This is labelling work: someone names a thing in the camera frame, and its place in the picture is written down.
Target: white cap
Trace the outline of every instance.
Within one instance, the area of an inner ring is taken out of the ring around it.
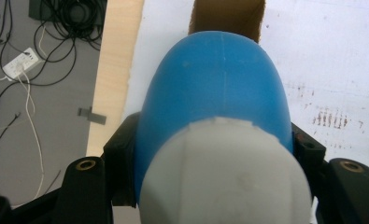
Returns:
[[[310,193],[295,158],[273,135],[239,119],[190,124],[151,162],[142,224],[309,223]]]

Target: power socket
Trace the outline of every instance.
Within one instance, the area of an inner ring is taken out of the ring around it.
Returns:
[[[40,63],[40,60],[36,56],[32,48],[28,48],[23,53],[18,55],[10,63],[3,67],[4,72],[8,75],[8,80],[12,81],[12,78],[16,78],[23,71],[27,72],[33,69]]]

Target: gray tape piece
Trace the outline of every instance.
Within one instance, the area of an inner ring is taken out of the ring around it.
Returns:
[[[88,121],[95,122],[98,124],[106,124],[106,116],[93,114],[92,107],[90,106],[89,109],[79,108],[78,109],[78,116],[86,117]]]

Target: power strip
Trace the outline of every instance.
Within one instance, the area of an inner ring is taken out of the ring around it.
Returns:
[[[33,49],[28,48],[10,63],[6,64],[3,70],[8,75],[8,80],[12,81],[12,78],[18,77],[23,71],[27,72],[33,69],[39,63],[40,60]]]

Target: blue object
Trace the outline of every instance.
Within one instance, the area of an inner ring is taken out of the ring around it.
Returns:
[[[135,139],[137,203],[165,141],[191,122],[216,116],[249,120],[292,152],[287,100],[268,55],[242,35],[200,32],[170,49],[149,86]]]

